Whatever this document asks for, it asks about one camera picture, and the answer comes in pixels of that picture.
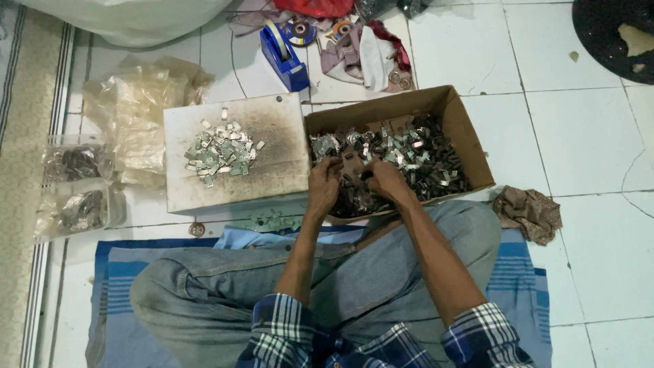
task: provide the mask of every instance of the brown cloth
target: brown cloth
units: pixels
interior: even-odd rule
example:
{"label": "brown cloth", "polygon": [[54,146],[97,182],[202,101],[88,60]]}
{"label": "brown cloth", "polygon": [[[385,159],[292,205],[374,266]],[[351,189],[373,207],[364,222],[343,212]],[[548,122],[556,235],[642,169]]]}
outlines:
{"label": "brown cloth", "polygon": [[541,192],[523,191],[509,185],[492,201],[492,210],[500,218],[502,227],[519,229],[527,240],[539,246],[552,241],[563,226],[559,207],[560,204]]}

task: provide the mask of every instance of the tile floor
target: tile floor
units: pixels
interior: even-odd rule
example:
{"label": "tile floor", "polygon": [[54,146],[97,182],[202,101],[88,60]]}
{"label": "tile floor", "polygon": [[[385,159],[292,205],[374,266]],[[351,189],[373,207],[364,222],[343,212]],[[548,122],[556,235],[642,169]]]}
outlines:
{"label": "tile floor", "polygon": [[[216,74],[207,102],[285,92],[258,35],[234,42],[226,24],[234,11],[265,6],[265,0],[237,0],[201,29],[146,50],[117,48],[78,31],[66,132],[97,131],[82,115],[82,82],[108,72],[130,52],[200,63]],[[554,241],[545,248],[529,245],[534,264],[548,273],[553,367],[650,367],[654,86],[599,66],[574,33],[571,6],[558,0],[449,0],[414,20],[398,11],[383,19],[403,39],[419,88],[453,84],[463,96],[498,187],[537,189],[561,204],[564,227]],[[576,63],[572,51],[579,53]],[[301,94],[305,114],[380,96],[325,77],[315,45],[297,52],[311,79]],[[468,198],[488,200],[492,193]],[[98,240],[188,236],[194,219],[167,214],[164,195],[132,189],[126,194],[124,225],[68,242],[55,368],[85,366],[89,276]],[[302,214],[303,204],[280,210]],[[226,224],[242,224],[248,216],[225,211],[199,220],[217,236]]]}

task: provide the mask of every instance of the blue towel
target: blue towel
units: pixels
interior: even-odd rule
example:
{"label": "blue towel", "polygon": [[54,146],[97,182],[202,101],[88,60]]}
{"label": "blue towel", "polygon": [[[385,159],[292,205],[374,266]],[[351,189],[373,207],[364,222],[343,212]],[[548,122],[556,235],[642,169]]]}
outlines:
{"label": "blue towel", "polygon": [[[366,227],[342,225],[322,227],[318,242],[355,242]],[[221,238],[119,240],[98,242],[95,252],[95,280],[91,296],[92,320],[86,359],[89,368],[179,367],[156,339],[138,323],[129,305],[129,288],[134,277],[150,262],[181,248],[241,249],[249,244],[273,244],[295,238],[296,232],[258,232],[226,227]],[[487,288],[490,301],[497,303],[518,330],[521,347],[539,368],[551,366],[549,340],[549,294],[545,270],[534,268],[525,240],[516,230],[504,230],[498,258]]]}

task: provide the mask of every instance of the shirt sleeve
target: shirt sleeve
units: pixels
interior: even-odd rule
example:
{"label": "shirt sleeve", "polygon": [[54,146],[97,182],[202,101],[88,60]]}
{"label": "shirt sleeve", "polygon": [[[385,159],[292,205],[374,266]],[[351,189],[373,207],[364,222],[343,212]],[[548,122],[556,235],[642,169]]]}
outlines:
{"label": "shirt sleeve", "polygon": [[254,305],[252,337],[236,368],[311,366],[315,329],[311,312],[293,297],[271,294]]}
{"label": "shirt sleeve", "polygon": [[445,353],[456,368],[536,368],[519,341],[518,332],[495,303],[459,314],[441,336]]}

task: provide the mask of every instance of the man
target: man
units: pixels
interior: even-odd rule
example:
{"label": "man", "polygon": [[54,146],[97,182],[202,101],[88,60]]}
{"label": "man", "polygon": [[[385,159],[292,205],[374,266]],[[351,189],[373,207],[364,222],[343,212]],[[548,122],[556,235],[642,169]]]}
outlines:
{"label": "man", "polygon": [[150,264],[131,289],[141,323],[184,368],[533,368],[481,292],[500,243],[495,214],[467,201],[424,210],[376,160],[368,187],[404,226],[364,248],[316,244],[342,167],[325,158],[311,170],[292,247],[189,249]]}

